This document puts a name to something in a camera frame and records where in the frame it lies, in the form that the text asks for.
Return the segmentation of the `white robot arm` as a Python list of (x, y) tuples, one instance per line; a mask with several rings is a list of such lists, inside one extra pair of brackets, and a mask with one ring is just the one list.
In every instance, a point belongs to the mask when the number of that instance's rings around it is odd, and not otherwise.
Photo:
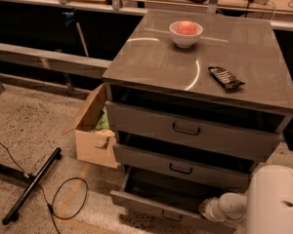
[(204, 200), (199, 212), (213, 222), (246, 222), (246, 234), (293, 234), (293, 169), (260, 168), (247, 194), (225, 193)]

